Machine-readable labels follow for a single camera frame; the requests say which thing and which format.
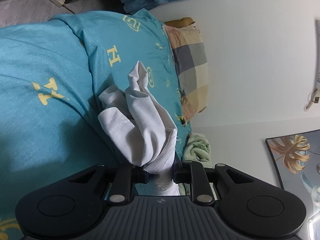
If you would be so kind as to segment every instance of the plaid pillowcase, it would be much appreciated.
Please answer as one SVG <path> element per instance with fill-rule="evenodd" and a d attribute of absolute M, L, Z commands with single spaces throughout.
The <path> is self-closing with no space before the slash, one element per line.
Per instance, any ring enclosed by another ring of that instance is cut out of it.
<path fill-rule="evenodd" d="M 208 101 L 208 63 L 196 23 L 175 28 L 163 25 L 172 47 L 181 87 L 183 117 L 186 122 L 203 111 Z"/>

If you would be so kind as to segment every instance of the white cloth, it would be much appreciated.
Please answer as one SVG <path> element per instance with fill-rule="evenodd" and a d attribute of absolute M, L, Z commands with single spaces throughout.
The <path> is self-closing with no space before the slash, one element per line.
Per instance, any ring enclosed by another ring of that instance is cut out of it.
<path fill-rule="evenodd" d="M 177 127 L 149 92 L 148 73 L 140 61 L 128 80 L 125 93 L 113 85 L 99 95 L 106 107 L 98 115 L 100 124 L 130 163 L 158 174 L 157 195 L 179 195 L 171 175 Z"/>

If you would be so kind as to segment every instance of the bed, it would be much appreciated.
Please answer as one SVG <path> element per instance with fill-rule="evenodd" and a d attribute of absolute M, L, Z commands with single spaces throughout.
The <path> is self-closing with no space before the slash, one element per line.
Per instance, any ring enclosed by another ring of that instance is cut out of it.
<path fill-rule="evenodd" d="M 57 15 L 0 29 L 0 226 L 10 225 L 0 239 L 21 237 L 14 207 L 28 192 L 97 163 L 111 168 L 124 161 L 99 124 L 98 96 L 113 84 L 127 88 L 138 60 L 149 91 L 177 126 L 181 158 L 190 123 L 162 25 L 143 9 L 134 16 Z"/>

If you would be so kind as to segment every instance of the green towel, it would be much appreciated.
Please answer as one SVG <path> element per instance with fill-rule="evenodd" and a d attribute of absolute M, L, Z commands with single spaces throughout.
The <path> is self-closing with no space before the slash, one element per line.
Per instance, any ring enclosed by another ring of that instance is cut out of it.
<path fill-rule="evenodd" d="M 205 168 L 213 168 L 210 153 L 210 144 L 205 138 L 205 135 L 201 133 L 192 133 L 187 141 L 187 146 L 184 149 L 182 161 L 190 160 L 200 162 Z M 212 183 L 210 183 L 210 186 L 213 195 L 216 196 Z M 189 184 L 180 183 L 179 193 L 181 196 L 190 195 Z"/>

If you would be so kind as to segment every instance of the leaf painting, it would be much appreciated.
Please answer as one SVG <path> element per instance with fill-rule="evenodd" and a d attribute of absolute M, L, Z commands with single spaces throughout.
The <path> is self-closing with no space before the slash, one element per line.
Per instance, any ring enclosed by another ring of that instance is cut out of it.
<path fill-rule="evenodd" d="M 284 136 L 280 138 L 281 143 L 276 139 L 271 139 L 274 145 L 269 143 L 272 152 L 281 155 L 277 160 L 282 158 L 283 165 L 291 171 L 293 174 L 297 174 L 298 171 L 302 171 L 305 166 L 302 166 L 298 161 L 306 162 L 310 156 L 302 155 L 299 151 L 306 151 L 310 148 L 310 144 L 307 143 L 307 139 L 301 134 L 296 134 L 293 139 L 290 136 Z"/>

